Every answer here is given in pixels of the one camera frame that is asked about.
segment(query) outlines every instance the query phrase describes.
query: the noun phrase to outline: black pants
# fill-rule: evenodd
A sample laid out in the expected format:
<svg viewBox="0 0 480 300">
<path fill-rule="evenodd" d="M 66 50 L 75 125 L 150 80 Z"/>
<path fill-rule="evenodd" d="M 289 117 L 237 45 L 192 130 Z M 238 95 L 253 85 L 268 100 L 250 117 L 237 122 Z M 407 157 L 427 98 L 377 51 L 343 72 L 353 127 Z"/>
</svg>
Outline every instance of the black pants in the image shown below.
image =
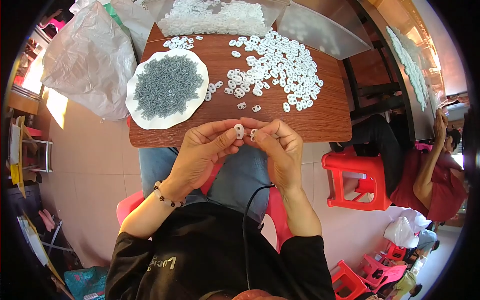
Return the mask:
<svg viewBox="0 0 480 300">
<path fill-rule="evenodd" d="M 384 163 L 387 196 L 393 193 L 402 179 L 404 155 L 413 143 L 408 137 L 405 115 L 395 115 L 389 123 L 381 115 L 373 115 L 352 126 L 352 138 L 341 142 L 343 147 L 353 145 L 358 156 L 377 156 Z"/>
</svg>

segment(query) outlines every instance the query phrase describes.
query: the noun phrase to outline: beaded bracelet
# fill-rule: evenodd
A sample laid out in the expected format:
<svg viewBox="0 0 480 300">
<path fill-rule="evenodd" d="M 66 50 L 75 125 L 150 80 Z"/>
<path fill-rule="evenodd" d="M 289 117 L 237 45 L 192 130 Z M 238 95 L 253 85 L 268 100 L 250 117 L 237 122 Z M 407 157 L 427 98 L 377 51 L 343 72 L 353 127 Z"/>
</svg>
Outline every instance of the beaded bracelet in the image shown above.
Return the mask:
<svg viewBox="0 0 480 300">
<path fill-rule="evenodd" d="M 155 196 L 157 196 L 162 203 L 164 203 L 165 205 L 170 205 L 171 207 L 180 207 L 185 205 L 185 202 L 182 202 L 182 201 L 173 202 L 169 199 L 165 199 L 165 197 L 162 196 L 162 193 L 159 189 L 161 183 L 162 181 L 155 182 L 155 185 L 153 186 L 153 192 L 155 193 Z"/>
</svg>

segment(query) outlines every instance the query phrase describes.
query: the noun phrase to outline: wooden table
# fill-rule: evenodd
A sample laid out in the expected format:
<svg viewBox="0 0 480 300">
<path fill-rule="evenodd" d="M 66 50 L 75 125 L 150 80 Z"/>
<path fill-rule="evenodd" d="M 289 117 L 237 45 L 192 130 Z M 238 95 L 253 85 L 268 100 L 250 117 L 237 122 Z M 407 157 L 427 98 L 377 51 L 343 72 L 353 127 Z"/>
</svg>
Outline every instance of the wooden table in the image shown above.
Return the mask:
<svg viewBox="0 0 480 300">
<path fill-rule="evenodd" d="M 225 120 L 250 117 L 261 121 L 272 121 L 281 119 L 296 132 L 300 134 L 304 142 L 333 142 L 348 141 L 352 136 L 350 114 L 348 110 L 347 97 L 337 65 L 337 60 L 318 50 L 310 49 L 313 60 L 317 63 L 317 75 L 323 79 L 324 86 L 318 94 L 311 108 L 297 111 L 291 106 L 289 113 L 285 113 L 282 103 L 287 101 L 287 94 L 283 87 L 271 84 L 272 79 L 267 82 L 269 90 L 263 89 L 263 96 L 258 97 L 248 92 L 243 98 L 237 99 L 233 95 L 224 93 L 227 86 L 227 72 L 235 68 L 246 71 L 245 60 L 249 55 L 259 57 L 255 51 L 246 52 L 244 47 L 230 47 L 228 42 L 237 39 L 232 35 L 201 35 L 203 40 L 195 40 L 194 48 L 198 57 L 207 65 L 208 76 L 211 83 L 219 80 L 224 85 L 212 94 L 212 100 L 203 102 L 196 112 L 185 122 L 177 124 L 169 129 L 146 130 L 140 128 L 133 120 L 130 123 L 130 143 L 137 148 L 169 147 L 180 146 L 185 132 L 201 124 Z M 148 60 L 152 54 L 159 51 L 167 51 L 163 47 L 165 38 L 157 25 L 154 24 L 148 37 L 141 62 Z M 231 52 L 236 50 L 241 53 L 240 58 L 235 58 Z M 245 102 L 247 108 L 237 109 L 237 104 Z M 259 104 L 262 109 L 254 113 L 252 107 Z"/>
</svg>

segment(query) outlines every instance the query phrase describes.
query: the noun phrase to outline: white plastic bag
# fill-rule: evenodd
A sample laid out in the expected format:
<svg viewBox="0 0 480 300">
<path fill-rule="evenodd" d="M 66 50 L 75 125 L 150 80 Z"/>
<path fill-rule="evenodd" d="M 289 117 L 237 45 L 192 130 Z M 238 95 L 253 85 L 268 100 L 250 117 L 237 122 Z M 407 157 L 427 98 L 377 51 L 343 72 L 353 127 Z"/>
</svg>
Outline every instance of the white plastic bag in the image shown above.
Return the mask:
<svg viewBox="0 0 480 300">
<path fill-rule="evenodd" d="M 404 210 L 400 216 L 407 218 L 414 233 L 424 230 L 432 222 L 427 220 L 424 215 L 411 208 Z"/>
<path fill-rule="evenodd" d="M 415 248 L 419 243 L 419 238 L 414 235 L 408 220 L 404 216 L 390 223 L 385 229 L 384 238 L 390 240 L 398 247 Z"/>
<path fill-rule="evenodd" d="M 130 30 L 133 46 L 140 60 L 155 22 L 145 1 L 112 0 L 110 4 L 115 9 L 118 17 L 120 17 L 123 25 Z"/>
<path fill-rule="evenodd" d="M 98 1 L 52 39 L 40 81 L 107 120 L 127 116 L 127 82 L 137 62 L 128 36 Z"/>
</svg>

